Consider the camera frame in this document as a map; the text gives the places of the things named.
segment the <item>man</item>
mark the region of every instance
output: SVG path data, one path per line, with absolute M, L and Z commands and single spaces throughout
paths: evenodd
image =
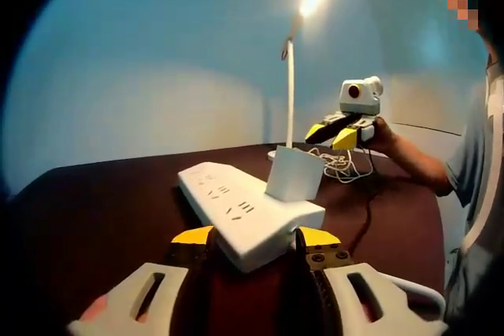
M 500 135 L 492 134 L 487 108 L 489 91 L 502 85 L 504 73 L 498 59 L 502 56 L 502 33 L 495 27 L 500 16 L 492 12 L 494 8 L 499 8 L 500 3 L 496 2 L 493 7 L 491 3 L 492 0 L 447 0 L 448 9 L 456 10 L 458 19 L 467 20 L 469 29 L 482 37 L 489 54 L 487 83 L 481 85 L 473 99 L 461 145 L 452 158 L 443 162 L 422 153 L 413 143 L 395 134 L 381 118 L 376 121 L 376 134 L 369 143 L 369 148 L 388 155 L 412 177 L 431 187 L 438 196 L 454 191 L 463 206 L 469 205 L 469 228 L 480 212 L 485 195 L 493 138 L 502 138 L 502 132 Z M 494 234 L 504 233 L 504 224 L 493 224 L 492 227 L 495 228 Z M 447 320 L 462 313 L 463 304 L 478 286 L 491 258 L 501 252 L 474 245 L 463 259 L 459 258 L 448 288 Z

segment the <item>dark brown table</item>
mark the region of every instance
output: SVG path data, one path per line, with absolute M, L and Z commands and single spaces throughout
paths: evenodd
M 60 321 L 78 318 L 141 264 L 162 261 L 174 236 L 200 225 L 178 188 L 177 172 L 214 161 L 266 180 L 271 149 L 274 145 L 142 157 L 41 175 L 9 209 L 34 286 L 59 311 Z M 362 154 L 354 160 L 366 169 Z M 354 260 L 442 293 L 443 229 L 434 194 L 392 161 L 373 160 L 381 174 L 380 192 L 371 202 L 372 222 Z M 350 243 L 365 222 L 368 192 L 367 179 L 343 185 L 324 177 L 313 201 L 326 208 L 323 229 Z M 233 294 L 225 282 L 214 283 L 214 300 L 220 308 L 227 306 L 226 316 L 247 324 L 240 334 L 274 333 L 268 322 L 275 315 L 282 269 L 273 265 L 256 271 L 247 282 L 233 284 Z M 214 334 L 228 331 L 226 323 L 213 323 Z

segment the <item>desk lamp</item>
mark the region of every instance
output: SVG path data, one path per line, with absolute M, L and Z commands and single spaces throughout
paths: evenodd
M 282 61 L 285 61 L 285 59 L 287 59 L 288 89 L 287 141 L 285 146 L 289 149 L 292 148 L 292 132 L 294 129 L 294 37 L 298 28 L 301 27 L 302 22 L 315 12 L 322 1 L 323 0 L 301 0 L 301 5 L 299 6 L 298 12 L 296 13 L 292 21 L 291 31 L 283 44 Z M 271 159 L 273 159 L 275 157 L 275 151 L 270 151 L 268 155 Z

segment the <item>power strip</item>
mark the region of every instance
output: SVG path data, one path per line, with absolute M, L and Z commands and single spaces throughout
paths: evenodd
M 180 188 L 203 225 L 213 225 L 219 246 L 244 272 L 285 253 L 300 226 L 320 229 L 324 208 L 282 202 L 266 183 L 228 164 L 201 163 L 179 172 Z

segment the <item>screw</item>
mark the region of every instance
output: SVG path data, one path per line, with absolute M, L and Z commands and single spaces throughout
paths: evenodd
M 312 260 L 315 261 L 316 263 L 320 263 L 321 261 L 325 260 L 325 256 L 317 253 L 316 255 L 312 256 Z
M 336 254 L 336 257 L 338 257 L 341 260 L 346 259 L 348 257 L 348 252 L 340 251 Z

